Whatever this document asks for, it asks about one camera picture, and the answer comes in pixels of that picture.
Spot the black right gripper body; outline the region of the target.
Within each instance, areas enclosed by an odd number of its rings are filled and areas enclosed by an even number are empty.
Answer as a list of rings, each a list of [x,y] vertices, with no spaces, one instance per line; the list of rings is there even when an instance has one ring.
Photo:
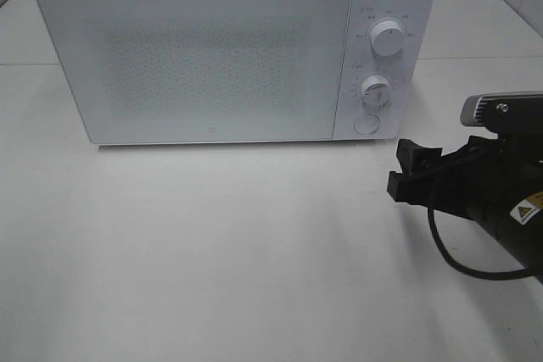
[[[445,159],[430,208],[482,226],[542,221],[542,136],[472,136]]]

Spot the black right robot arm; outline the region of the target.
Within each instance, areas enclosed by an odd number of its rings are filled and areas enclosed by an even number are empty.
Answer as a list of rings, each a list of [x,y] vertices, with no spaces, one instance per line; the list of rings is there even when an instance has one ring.
[[[542,278],[542,139],[539,136],[471,136],[455,152],[397,143],[399,172],[387,192],[397,203],[427,210],[428,226],[444,261],[484,281]],[[520,263],[517,270],[476,270],[456,260],[439,234],[438,212],[470,220]]]

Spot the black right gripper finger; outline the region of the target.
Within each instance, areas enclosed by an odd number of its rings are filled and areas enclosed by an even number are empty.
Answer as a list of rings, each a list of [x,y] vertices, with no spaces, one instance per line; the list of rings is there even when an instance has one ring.
[[[403,174],[390,171],[386,191],[397,203],[427,206],[436,179],[435,172]]]
[[[442,148],[427,148],[410,139],[400,139],[397,144],[396,158],[404,175],[415,175],[426,171],[439,162]]]

